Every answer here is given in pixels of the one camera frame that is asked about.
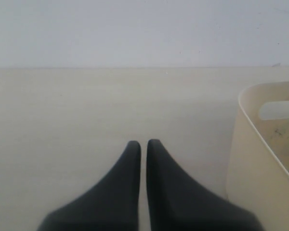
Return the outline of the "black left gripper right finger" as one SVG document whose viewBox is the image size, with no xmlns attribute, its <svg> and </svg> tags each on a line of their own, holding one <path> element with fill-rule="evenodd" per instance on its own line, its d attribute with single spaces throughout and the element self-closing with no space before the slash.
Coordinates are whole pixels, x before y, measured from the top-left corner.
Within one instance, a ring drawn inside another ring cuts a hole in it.
<svg viewBox="0 0 289 231">
<path fill-rule="evenodd" d="M 206 189 L 171 157 L 162 142 L 147 144 L 146 190 L 153 231 L 260 231 L 251 212 Z"/>
</svg>

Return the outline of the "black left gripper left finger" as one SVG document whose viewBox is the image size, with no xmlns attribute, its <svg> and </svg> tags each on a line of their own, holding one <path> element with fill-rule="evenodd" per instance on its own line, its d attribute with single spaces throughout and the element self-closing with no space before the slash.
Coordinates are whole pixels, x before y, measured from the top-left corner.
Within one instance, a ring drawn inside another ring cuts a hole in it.
<svg viewBox="0 0 289 231">
<path fill-rule="evenodd" d="M 74 201 L 49 213 L 39 231 L 137 231 L 141 146 L 127 143 L 108 173 Z"/>
</svg>

